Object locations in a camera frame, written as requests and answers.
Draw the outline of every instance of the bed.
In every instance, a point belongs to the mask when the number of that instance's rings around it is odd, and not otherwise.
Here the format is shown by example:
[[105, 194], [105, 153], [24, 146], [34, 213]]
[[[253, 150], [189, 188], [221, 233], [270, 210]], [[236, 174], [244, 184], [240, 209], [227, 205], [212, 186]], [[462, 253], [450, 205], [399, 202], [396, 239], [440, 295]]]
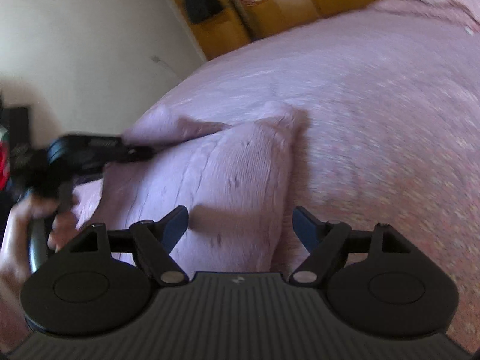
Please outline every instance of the bed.
[[457, 284], [460, 305], [448, 334], [474, 351], [480, 343], [478, 22], [461, 3], [430, 4], [428, 12], [388, 4], [219, 57], [158, 104], [229, 124], [266, 102], [305, 111], [270, 269], [288, 275], [307, 255], [291, 227], [297, 205], [359, 230], [390, 223]]

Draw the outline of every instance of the red object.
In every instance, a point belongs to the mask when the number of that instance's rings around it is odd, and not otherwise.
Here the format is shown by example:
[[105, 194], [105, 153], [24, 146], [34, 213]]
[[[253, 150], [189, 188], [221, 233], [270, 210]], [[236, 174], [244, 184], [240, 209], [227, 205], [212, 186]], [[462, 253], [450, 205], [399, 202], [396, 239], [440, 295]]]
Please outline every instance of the red object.
[[8, 145], [6, 142], [0, 142], [0, 190], [3, 191], [9, 178]]

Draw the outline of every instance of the pink pillow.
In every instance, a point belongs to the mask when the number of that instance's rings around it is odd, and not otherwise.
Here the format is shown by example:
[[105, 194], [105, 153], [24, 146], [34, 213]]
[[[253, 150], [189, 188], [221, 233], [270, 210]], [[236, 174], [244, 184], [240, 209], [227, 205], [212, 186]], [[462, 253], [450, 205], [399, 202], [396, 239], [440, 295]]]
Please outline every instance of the pink pillow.
[[[153, 145], [178, 142], [180, 137], [165, 130], [176, 125], [171, 118], [181, 119], [157, 107], [128, 130], [125, 139]], [[188, 129], [190, 119], [182, 120]], [[141, 219], [159, 220], [184, 205], [190, 227], [171, 256], [187, 274], [269, 271], [301, 121], [296, 109], [271, 103], [260, 120], [222, 125], [221, 131], [170, 147], [148, 163], [110, 164], [90, 223], [128, 228]], [[99, 187], [98, 182], [83, 187], [87, 200], [81, 201], [80, 215], [91, 212], [95, 198], [88, 196]], [[133, 263], [130, 255], [116, 257]]]

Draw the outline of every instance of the logo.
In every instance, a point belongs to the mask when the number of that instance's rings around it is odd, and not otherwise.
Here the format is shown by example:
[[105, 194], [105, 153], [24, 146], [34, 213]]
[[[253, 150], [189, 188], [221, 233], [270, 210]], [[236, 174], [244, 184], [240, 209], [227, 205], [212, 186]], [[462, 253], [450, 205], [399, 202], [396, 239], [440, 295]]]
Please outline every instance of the logo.
[[92, 138], [90, 142], [88, 142], [88, 146], [113, 147], [117, 145], [118, 141], [116, 139]]
[[232, 279], [232, 282], [234, 282], [237, 286], [242, 284], [245, 281], [244, 277], [237, 276], [235, 279]]

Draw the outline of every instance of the round black disc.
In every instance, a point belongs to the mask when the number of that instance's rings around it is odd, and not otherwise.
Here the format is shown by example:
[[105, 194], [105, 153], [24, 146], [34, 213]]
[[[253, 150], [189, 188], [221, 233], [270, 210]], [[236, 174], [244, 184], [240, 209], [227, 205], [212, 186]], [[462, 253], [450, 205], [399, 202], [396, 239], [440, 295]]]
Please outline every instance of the round black disc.
[[72, 337], [124, 326], [150, 295], [150, 281], [138, 268], [97, 253], [68, 253], [41, 266], [20, 300], [34, 329]]
[[458, 304], [455, 285], [435, 264], [396, 253], [339, 270], [327, 298], [353, 327], [393, 338], [445, 331]]

